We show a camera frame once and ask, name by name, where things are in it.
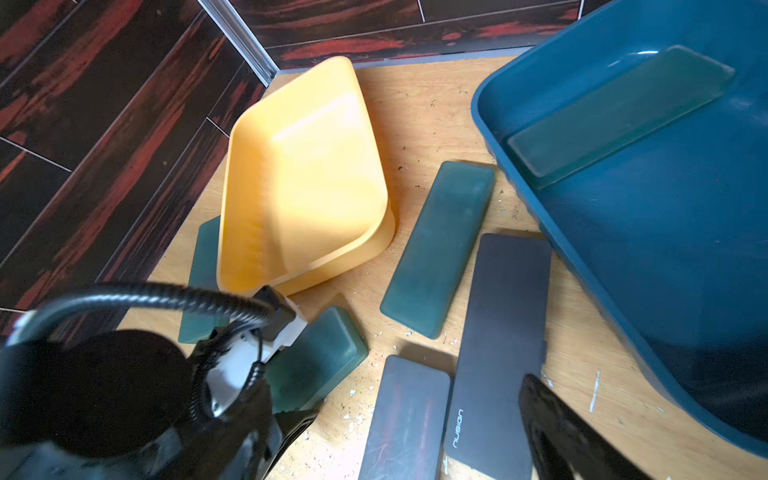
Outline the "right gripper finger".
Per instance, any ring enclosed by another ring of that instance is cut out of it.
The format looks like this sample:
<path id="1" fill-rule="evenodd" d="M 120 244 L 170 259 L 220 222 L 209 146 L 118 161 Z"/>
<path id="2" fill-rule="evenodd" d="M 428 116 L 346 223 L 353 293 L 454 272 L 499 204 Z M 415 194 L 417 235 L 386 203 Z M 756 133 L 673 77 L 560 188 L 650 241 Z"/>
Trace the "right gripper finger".
<path id="1" fill-rule="evenodd" d="M 538 377 L 523 377 L 519 407 L 540 479 L 647 479 Z"/>

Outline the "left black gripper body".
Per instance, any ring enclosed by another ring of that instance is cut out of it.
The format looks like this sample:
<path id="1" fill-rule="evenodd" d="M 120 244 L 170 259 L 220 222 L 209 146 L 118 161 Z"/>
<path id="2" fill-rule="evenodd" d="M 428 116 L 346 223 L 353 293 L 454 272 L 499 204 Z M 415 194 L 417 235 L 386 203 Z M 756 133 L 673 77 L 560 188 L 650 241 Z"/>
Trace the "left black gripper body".
<path id="1" fill-rule="evenodd" d="M 167 338 L 120 330 L 1 352 L 5 479 L 262 479 L 316 419 L 277 413 L 265 380 L 214 415 Z"/>

